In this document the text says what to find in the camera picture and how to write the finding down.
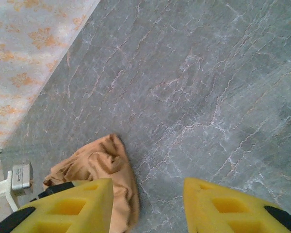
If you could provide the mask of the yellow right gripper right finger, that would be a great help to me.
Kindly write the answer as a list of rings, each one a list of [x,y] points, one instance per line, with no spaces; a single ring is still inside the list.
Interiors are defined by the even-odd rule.
[[[188,177],[184,209],[189,233],[291,233],[291,215],[254,196]]]

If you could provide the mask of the orange-tan t-shirt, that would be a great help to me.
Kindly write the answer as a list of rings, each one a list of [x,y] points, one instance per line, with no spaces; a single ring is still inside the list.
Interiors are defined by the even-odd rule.
[[[43,188],[70,181],[110,178],[113,210],[109,233],[130,233],[139,218],[138,188],[124,144],[112,133],[97,139],[51,168]]]

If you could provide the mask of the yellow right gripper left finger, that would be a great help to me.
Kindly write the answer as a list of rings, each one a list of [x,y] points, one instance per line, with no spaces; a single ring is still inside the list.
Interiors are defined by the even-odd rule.
[[[109,233],[112,180],[72,183],[75,187],[20,207],[0,222],[0,233]]]

